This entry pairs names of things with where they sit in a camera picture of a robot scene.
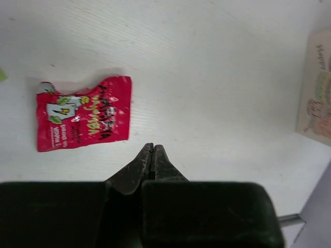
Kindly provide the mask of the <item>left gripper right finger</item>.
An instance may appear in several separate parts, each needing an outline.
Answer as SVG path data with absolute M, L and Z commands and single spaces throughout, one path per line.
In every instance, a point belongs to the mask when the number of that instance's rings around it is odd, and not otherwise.
M 188 181 L 162 145 L 141 187 L 144 247 L 284 247 L 273 203 L 253 182 Z

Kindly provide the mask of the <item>pink snack packet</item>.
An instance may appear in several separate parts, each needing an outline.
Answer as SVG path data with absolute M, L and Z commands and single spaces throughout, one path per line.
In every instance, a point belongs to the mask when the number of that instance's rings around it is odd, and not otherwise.
M 132 80 L 111 76 L 93 88 L 63 94 L 42 82 L 36 94 L 37 150 L 74 149 L 129 138 Z

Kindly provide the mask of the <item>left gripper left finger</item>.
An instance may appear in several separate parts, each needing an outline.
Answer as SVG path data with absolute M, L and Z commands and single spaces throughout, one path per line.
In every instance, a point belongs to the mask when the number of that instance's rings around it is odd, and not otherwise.
M 1 183 L 1 247 L 141 247 L 141 183 L 154 150 L 104 181 Z

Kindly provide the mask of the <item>green triangular snack packet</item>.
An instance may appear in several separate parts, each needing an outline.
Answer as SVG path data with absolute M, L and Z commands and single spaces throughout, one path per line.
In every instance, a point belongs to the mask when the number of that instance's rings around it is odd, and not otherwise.
M 8 79 L 8 77 L 5 74 L 5 72 L 2 69 L 0 69 L 0 82 L 3 82 L 5 80 L 7 80 L 7 79 Z

